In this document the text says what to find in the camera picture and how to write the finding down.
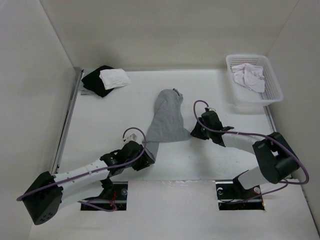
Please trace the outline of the grey tank top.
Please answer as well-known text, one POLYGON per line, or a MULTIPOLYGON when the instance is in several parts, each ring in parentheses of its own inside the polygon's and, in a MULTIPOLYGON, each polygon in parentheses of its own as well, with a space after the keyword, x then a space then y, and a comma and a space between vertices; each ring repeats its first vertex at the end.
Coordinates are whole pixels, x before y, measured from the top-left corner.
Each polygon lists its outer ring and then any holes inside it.
POLYGON ((154 103, 154 116, 146 134, 146 154, 156 162, 161 143, 184 142, 191 133, 184 127, 181 104, 184 98, 177 89, 164 89, 154 103))

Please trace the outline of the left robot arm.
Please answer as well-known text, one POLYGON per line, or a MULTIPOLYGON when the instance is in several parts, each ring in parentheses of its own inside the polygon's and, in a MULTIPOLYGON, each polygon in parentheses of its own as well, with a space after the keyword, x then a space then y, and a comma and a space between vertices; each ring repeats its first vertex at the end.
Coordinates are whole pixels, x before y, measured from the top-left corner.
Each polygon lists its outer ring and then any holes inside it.
POLYGON ((42 225, 63 207, 81 202, 108 199, 114 190, 112 177, 124 169, 135 171, 155 163, 155 158, 134 140, 121 149, 102 155, 94 162, 65 173, 41 173, 26 190, 21 200, 33 223, 42 225))

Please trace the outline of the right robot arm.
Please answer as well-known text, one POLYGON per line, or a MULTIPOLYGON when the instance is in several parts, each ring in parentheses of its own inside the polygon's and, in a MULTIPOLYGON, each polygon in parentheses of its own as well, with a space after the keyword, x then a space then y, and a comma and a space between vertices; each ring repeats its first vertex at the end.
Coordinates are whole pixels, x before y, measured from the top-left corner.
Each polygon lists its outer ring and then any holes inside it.
POLYGON ((291 184, 286 178, 300 169, 301 162, 284 137, 273 132, 269 135, 235 131, 232 126, 223 126, 218 114, 210 108, 196 117, 196 125, 191 136, 212 140, 224 148, 235 148, 255 156, 257 166, 246 170, 232 179, 231 193, 237 199, 245 199, 255 187, 281 184, 282 188, 291 184))

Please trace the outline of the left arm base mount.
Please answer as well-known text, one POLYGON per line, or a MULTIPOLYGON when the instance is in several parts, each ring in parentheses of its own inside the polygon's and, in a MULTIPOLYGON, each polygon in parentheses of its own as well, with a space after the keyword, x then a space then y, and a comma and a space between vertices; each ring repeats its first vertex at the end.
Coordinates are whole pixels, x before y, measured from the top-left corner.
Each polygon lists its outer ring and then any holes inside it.
POLYGON ((104 209, 107 212, 126 211, 128 197, 128 182, 116 181, 113 182, 111 190, 104 190, 97 197, 90 197, 83 202, 104 209))

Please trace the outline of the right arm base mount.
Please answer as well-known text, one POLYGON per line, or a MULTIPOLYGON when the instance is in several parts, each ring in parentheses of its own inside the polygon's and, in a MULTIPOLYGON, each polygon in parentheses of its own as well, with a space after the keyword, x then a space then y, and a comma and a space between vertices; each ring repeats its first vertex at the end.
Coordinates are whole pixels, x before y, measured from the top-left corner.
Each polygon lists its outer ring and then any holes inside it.
POLYGON ((259 185, 244 189, 238 180, 218 180, 215 182, 218 208, 220 211, 265 210, 259 185))

